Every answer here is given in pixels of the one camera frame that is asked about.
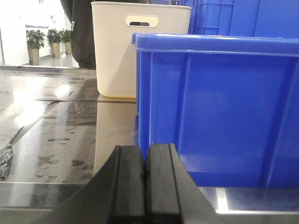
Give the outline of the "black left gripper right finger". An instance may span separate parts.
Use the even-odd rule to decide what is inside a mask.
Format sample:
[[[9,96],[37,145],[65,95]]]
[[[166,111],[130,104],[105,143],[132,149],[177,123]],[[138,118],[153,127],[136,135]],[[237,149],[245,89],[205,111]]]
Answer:
[[[188,174],[174,144],[152,144],[145,161],[146,222],[222,224]]]

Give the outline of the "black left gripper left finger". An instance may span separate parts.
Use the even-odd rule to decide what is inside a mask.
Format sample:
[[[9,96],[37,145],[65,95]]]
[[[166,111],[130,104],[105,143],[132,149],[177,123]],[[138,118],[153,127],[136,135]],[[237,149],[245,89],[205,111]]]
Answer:
[[[99,172],[35,224],[143,224],[143,156],[138,146],[116,146]]]

